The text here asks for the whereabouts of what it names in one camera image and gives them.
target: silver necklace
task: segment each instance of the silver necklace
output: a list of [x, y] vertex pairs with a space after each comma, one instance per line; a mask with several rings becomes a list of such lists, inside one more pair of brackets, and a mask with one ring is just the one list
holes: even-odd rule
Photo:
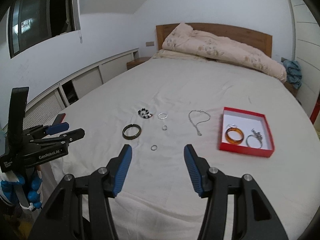
[[[194, 124], [193, 121], [191, 120], [191, 117], [190, 117], [190, 114], [191, 114], [192, 112], [204, 113], [204, 114], [206, 114], [206, 115], [209, 116], [209, 119], [208, 119], [208, 120], [205, 120], [205, 121], [198, 122], [197, 124]], [[200, 123], [202, 123], [202, 122], [207, 122], [207, 121], [209, 121], [210, 118], [211, 118], [210, 114], [209, 114], [208, 112], [204, 111], [204, 110], [192, 110], [192, 111], [189, 113], [189, 120], [190, 120], [190, 122], [192, 123], [192, 125], [197, 129], [197, 132], [198, 132], [198, 135], [199, 135], [199, 136], [201, 136], [202, 133], [200, 133], [197, 125], [200, 124]]]

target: floral comforter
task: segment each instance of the floral comforter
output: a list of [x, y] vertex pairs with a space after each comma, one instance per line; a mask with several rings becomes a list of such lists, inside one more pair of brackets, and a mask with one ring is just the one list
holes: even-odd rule
[[272, 60], [261, 50], [227, 37], [193, 30], [185, 23], [180, 23], [169, 34], [162, 48], [249, 67], [275, 77], [282, 83], [287, 78], [284, 66]]

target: red box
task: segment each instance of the red box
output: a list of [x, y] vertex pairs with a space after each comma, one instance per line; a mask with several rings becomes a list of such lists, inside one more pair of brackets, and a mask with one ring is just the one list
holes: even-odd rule
[[[239, 145], [233, 145], [229, 143], [225, 138], [225, 132], [227, 130], [228, 125], [234, 124], [236, 125], [243, 133], [244, 140]], [[255, 129], [256, 132], [260, 132], [262, 134], [262, 148], [251, 148], [246, 145], [246, 138], [252, 133], [252, 129]], [[220, 142], [220, 150], [255, 155], [260, 157], [270, 157], [275, 151], [275, 145], [273, 143], [272, 134], [270, 131], [270, 127], [268, 125], [267, 119], [264, 114], [259, 114], [255, 112], [250, 112], [246, 110], [240, 110], [230, 107], [225, 107], [223, 109], [223, 121], [222, 121], [222, 136]], [[252, 144], [257, 144], [260, 146], [260, 143], [254, 137], [250, 137], [248, 139], [251, 140]]]

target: orange bracelet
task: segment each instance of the orange bracelet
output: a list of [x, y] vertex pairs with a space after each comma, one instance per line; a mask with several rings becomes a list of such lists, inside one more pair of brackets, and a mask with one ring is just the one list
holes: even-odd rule
[[[240, 140], [233, 140], [230, 138], [230, 136], [228, 135], [228, 132], [231, 132], [231, 131], [235, 131], [237, 132], [238, 134], [241, 135], [241, 139]], [[244, 134], [243, 132], [237, 128], [236, 126], [233, 126], [233, 127], [230, 127], [227, 129], [226, 133], [225, 133], [225, 136], [226, 136], [226, 140], [231, 143], [231, 144], [234, 144], [234, 145], [238, 145], [240, 143], [242, 143], [243, 139], [244, 139]]]

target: white cloth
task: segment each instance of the white cloth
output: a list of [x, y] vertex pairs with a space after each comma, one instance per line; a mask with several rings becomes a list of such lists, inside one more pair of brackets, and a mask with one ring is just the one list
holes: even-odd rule
[[[276, 147], [270, 158], [218, 150], [224, 106], [266, 115]], [[139, 117], [143, 107], [154, 116]], [[198, 126], [202, 136], [188, 119], [194, 109], [211, 115]], [[132, 146], [122, 192], [110, 200], [122, 240], [197, 238], [206, 199], [193, 191], [183, 159], [183, 148], [189, 143], [210, 166], [227, 175], [252, 174], [290, 239], [298, 238], [320, 205], [319, 139], [296, 99], [279, 80], [263, 73], [216, 62], [152, 59], [111, 79], [63, 112], [70, 129], [83, 128], [85, 136], [70, 144], [67, 156], [51, 162], [58, 182], [68, 173], [91, 174], [118, 156], [124, 144]], [[165, 120], [157, 118], [161, 112], [168, 114]], [[122, 129], [131, 123], [140, 125], [142, 133], [127, 141]], [[158, 149], [151, 151], [152, 145]], [[232, 230], [229, 204], [226, 239]]]

